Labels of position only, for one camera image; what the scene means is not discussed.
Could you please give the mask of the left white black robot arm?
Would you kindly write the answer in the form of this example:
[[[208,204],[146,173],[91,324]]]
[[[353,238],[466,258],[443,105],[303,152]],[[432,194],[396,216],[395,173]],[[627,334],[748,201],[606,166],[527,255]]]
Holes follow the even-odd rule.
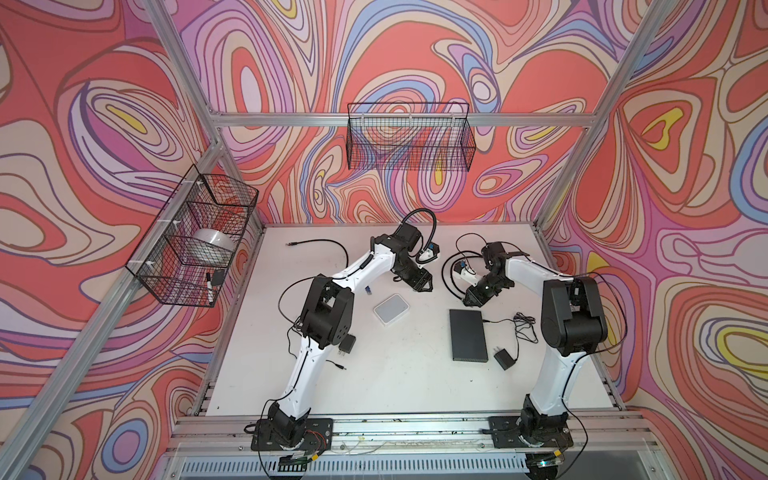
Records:
[[[312,279],[297,319],[301,346],[295,367],[284,393],[265,403],[270,426],[283,429],[285,437],[304,427],[326,360],[350,332],[358,293],[386,273],[415,292],[433,289],[425,265],[440,253],[435,233],[424,237],[417,227],[403,222],[392,233],[372,237],[367,252],[348,268]]]

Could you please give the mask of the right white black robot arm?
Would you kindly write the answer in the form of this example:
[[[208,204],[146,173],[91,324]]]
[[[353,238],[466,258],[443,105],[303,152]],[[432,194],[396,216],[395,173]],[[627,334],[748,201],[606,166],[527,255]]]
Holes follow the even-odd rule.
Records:
[[[525,287],[541,299],[540,330],[549,350],[533,390],[525,397],[516,430],[528,441],[545,433],[562,433],[569,418],[572,382],[586,357],[607,339],[597,283],[588,276],[556,272],[522,251],[508,252],[502,242],[486,244],[480,258],[487,270],[484,275],[464,259],[451,266],[452,277],[468,284],[464,305],[482,307],[502,290],[515,286]]]

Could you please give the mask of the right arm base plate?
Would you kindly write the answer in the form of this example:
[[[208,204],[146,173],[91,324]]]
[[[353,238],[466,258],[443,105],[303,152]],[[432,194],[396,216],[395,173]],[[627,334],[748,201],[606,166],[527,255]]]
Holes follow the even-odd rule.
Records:
[[[574,445],[563,416],[491,416],[481,432],[497,449],[568,449]]]

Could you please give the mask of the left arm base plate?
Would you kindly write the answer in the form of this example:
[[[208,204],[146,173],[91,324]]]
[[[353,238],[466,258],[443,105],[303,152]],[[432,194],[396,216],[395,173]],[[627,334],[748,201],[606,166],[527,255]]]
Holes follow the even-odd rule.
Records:
[[[251,450],[259,452],[324,452],[332,446],[334,421],[331,418],[309,418],[281,426],[268,419],[246,425],[251,436]]]

